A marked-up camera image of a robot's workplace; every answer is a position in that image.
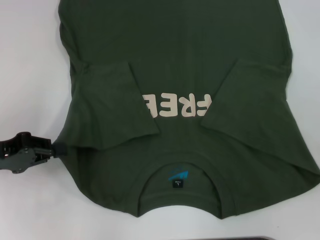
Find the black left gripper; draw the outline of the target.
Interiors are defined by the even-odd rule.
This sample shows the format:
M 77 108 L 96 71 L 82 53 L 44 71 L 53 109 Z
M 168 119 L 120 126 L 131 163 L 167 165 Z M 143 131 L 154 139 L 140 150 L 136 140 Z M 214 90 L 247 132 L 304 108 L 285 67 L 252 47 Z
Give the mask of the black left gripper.
M 18 133 L 15 137 L 0 142 L 0 169 L 19 174 L 34 162 L 45 163 L 51 158 L 66 155 L 67 146 L 64 143 L 52 144 L 48 138 Z

